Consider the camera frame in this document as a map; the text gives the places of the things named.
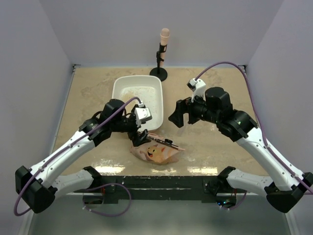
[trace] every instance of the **white wall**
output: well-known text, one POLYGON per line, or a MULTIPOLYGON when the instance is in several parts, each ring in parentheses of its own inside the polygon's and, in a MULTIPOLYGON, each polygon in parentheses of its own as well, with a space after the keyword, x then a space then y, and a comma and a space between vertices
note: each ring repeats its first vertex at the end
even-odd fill
POLYGON ((283 0, 40 0, 74 63, 154 65, 162 28, 165 65, 247 64, 283 0))
MULTIPOLYGON (((313 1, 285 0, 247 71, 266 135, 304 172, 313 172, 313 1)), ((312 234, 313 196, 295 207, 312 234)))
POLYGON ((70 62, 39 1, 1 0, 0 234, 19 230, 22 218, 13 215, 14 173, 47 156, 70 74, 70 62))

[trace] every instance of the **beige countertop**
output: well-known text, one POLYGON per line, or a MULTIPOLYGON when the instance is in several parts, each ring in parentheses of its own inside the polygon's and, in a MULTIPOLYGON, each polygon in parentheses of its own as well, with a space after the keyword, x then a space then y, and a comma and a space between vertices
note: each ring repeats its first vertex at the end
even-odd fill
MULTIPOLYGON (((151 68, 78 68, 70 88, 55 149, 78 130, 78 127, 100 110, 112 96, 116 79, 127 75, 149 74, 151 68)), ((86 153, 64 171, 75 173, 91 165, 102 175, 216 175, 227 166, 248 173, 267 175, 262 167, 241 147, 223 136, 215 125, 199 121, 186 125, 184 131, 168 121, 176 101, 191 96, 187 82, 203 68, 166 68, 168 78, 162 82, 164 121, 154 133, 172 139, 186 151, 178 153, 178 163, 154 165, 133 156, 127 134, 112 133, 110 139, 86 153)), ((207 87, 220 86, 230 94, 234 109, 254 117, 245 80, 235 68, 216 68, 201 77, 207 87)))

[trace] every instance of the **purple cable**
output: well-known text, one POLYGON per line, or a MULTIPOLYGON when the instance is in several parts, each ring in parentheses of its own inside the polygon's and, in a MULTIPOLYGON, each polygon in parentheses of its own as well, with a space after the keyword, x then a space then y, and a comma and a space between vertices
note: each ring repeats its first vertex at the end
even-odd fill
POLYGON ((224 209, 224 210, 227 210, 227 211, 234 210, 234 209, 236 209, 237 207, 239 207, 239 206, 243 203, 243 201, 244 201, 245 198, 246 198, 246 192, 244 193, 242 199, 241 199, 235 206, 230 207, 230 208, 225 208, 225 207, 221 207, 221 206, 220 206, 220 208, 221 208, 221 209, 224 209))
POLYGON ((313 189, 311 189, 309 186, 307 186, 306 183, 303 182, 303 180, 301 180, 298 176, 296 176, 295 172, 293 170, 291 170, 289 168, 289 166, 287 164, 285 164, 283 162, 283 160, 281 160, 276 153, 274 153, 274 151, 271 149, 271 147, 269 147, 268 145, 268 141, 266 139, 266 136, 265 136, 265 133, 263 131, 263 124, 261 123, 260 119, 259 119, 259 115, 255 109, 255 105, 254 105, 254 99, 253 99, 253 96, 251 94, 251 88, 250 88, 250 85, 249 85, 249 82, 248 82, 248 78, 245 74, 245 72, 236 64, 232 63, 232 62, 229 62, 229 61, 221 61, 221 62, 217 62, 215 64, 212 64, 211 66, 207 67, 205 70, 203 70, 197 77, 195 80, 198 80, 206 71, 208 71, 210 68, 214 67, 214 66, 217 66, 217 65, 220 65, 220 64, 229 64, 229 65, 232 65, 234 67, 236 67, 240 72, 241 74, 244 76, 245 78, 245 81, 246 81, 246 86, 247 86, 247 89, 248 89, 248 93, 249 93, 249 96, 250 96, 250 99, 251 99, 251 104, 252 104, 252 108, 253 108, 253 111, 255 113, 255 116, 256 116, 256 119, 258 120, 259 122, 259 126, 260 126, 260 129, 262 131, 262 139, 263 139, 263 142, 265 144, 265 147, 268 149, 268 151, 271 153, 271 155, 300 183, 302 184, 309 192, 310 194, 313 194, 313 189))
MULTIPOLYGON (((98 130, 99 128, 101 128, 103 125, 105 125, 106 123, 108 123, 115 115, 117 115, 119 112, 123 111, 125 109, 125 107, 132 102, 133 100, 138 100, 139 103, 141 103, 141 100, 138 97, 133 97, 131 98, 129 101, 127 101, 125 104, 123 104, 118 110, 116 110, 110 117, 108 117, 104 122, 102 122, 100 125, 98 125, 96 128, 92 129, 91 131, 89 131, 88 133, 84 134, 82 137, 78 138, 77 140, 73 141, 71 145, 76 144, 77 142, 81 141, 83 138, 85 138, 86 136, 89 136, 90 134, 92 134, 93 132, 95 132, 96 130, 98 130)), ((46 166, 52 162, 56 157, 58 157, 60 154, 64 153, 66 150, 68 150, 70 148, 70 146, 66 146, 63 149, 61 149, 60 151, 58 151, 56 154, 54 154, 49 160, 47 160, 41 167, 41 169, 38 169, 36 171, 36 173, 27 181, 27 183, 25 184, 25 186, 22 188, 22 190, 19 193, 19 196, 14 204, 14 215, 16 216, 21 216, 26 214, 27 212, 30 211, 30 208, 28 208, 27 210, 25 210, 22 213, 18 213, 18 205, 19 202, 22 198, 22 195, 24 194, 24 192, 26 191, 26 189, 28 188, 28 186, 30 185, 30 183, 37 177, 37 175, 44 170, 44 168, 46 168, 46 166)))
POLYGON ((116 217, 116 216, 122 215, 126 211, 128 211, 128 209, 129 209, 129 207, 131 206, 131 203, 132 203, 132 196, 131 196, 131 193, 129 192, 129 190, 124 185, 121 185, 121 184, 118 184, 118 183, 110 183, 110 184, 105 184, 105 185, 102 185, 102 186, 99 186, 99 187, 95 187, 95 188, 89 188, 86 191, 94 191, 94 190, 97 190, 97 189, 100 189, 100 188, 104 188, 104 187, 107 187, 107 186, 111 186, 111 185, 121 186, 128 193, 129 203, 128 203, 127 207, 125 208, 125 210, 123 210, 122 212, 117 213, 117 214, 107 214, 107 213, 103 213, 103 212, 99 212, 99 211, 94 211, 94 210, 92 210, 92 209, 90 209, 89 207, 86 206, 84 200, 83 200, 83 204, 84 204, 83 208, 88 210, 89 212, 92 212, 92 213, 95 213, 95 214, 99 214, 99 215, 103 215, 103 216, 107 216, 107 217, 116 217))

